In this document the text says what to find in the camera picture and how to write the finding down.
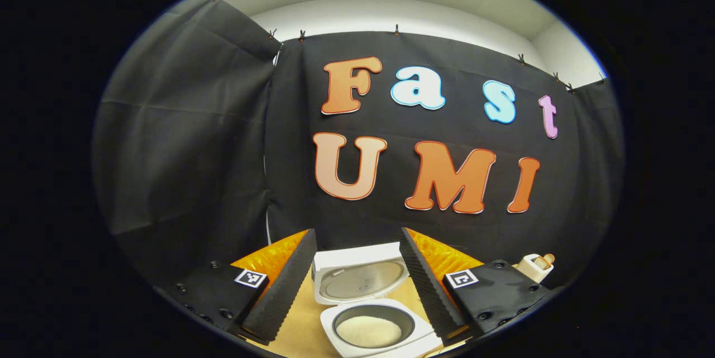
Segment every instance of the cardboard surface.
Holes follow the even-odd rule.
[[[408,278],[398,289],[391,292],[388,298],[401,302],[409,310],[429,323],[411,278]],[[330,307],[331,305],[321,305],[315,302],[311,271],[308,270],[275,341],[267,346],[250,340],[248,342],[264,350],[278,355],[289,356],[290,358],[323,356],[340,358],[320,324],[320,314]]]

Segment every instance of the white wall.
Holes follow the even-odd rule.
[[[587,46],[560,21],[537,35],[532,43],[551,69],[547,72],[558,72],[559,79],[574,88],[600,80],[598,73],[606,77]]]
[[[416,0],[313,0],[251,18],[266,31],[278,29],[275,38],[279,41],[298,38],[301,30],[306,31],[306,36],[351,31],[391,32],[398,24],[400,32],[468,42],[514,58],[524,54],[529,64],[551,72],[534,44],[521,35],[467,12]]]

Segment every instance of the orange letter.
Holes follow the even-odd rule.
[[[484,210],[482,198],[487,185],[489,170],[496,161],[496,155],[489,150],[475,149],[455,172],[452,157],[447,146],[440,142],[424,141],[414,145],[414,151],[422,158],[420,175],[414,188],[414,195],[404,201],[407,208],[429,210],[434,206],[430,198],[432,187],[437,193],[440,209],[446,210],[459,192],[457,203],[452,207],[457,213],[477,214]]]
[[[360,109],[360,101],[352,98],[352,89],[364,96],[370,90],[370,73],[380,73],[383,64],[378,58],[369,57],[342,62],[328,63],[323,68],[327,72],[327,101],[320,111],[324,114],[354,113]]]
[[[358,137],[355,146],[360,149],[360,171],[357,182],[347,185],[337,178],[337,158],[345,146],[344,136],[336,133],[316,133],[313,142],[315,152],[315,180],[325,193],[346,200],[366,198],[375,187],[380,152],[388,147],[388,142],[380,137]]]
[[[534,185],[534,177],[539,167],[541,167],[541,164],[537,159],[524,157],[519,160],[519,168],[521,169],[519,186],[516,187],[514,200],[509,203],[506,211],[509,213],[523,213],[529,209],[529,195],[531,195],[531,187]]]

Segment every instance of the screw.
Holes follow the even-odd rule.
[[[233,314],[228,309],[219,309],[219,313],[226,319],[233,319]]]

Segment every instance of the light blue letter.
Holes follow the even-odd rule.
[[[487,118],[501,123],[512,123],[516,118],[516,108],[514,108],[516,95],[514,90],[508,85],[495,80],[488,80],[484,83],[482,90],[484,91],[484,96],[489,100],[489,103],[484,104]]]
[[[417,80],[407,80],[417,75]],[[427,109],[439,109],[447,102],[442,97],[442,79],[437,72],[421,66],[401,68],[397,73],[401,82],[395,83],[390,95],[403,106],[421,104]]]

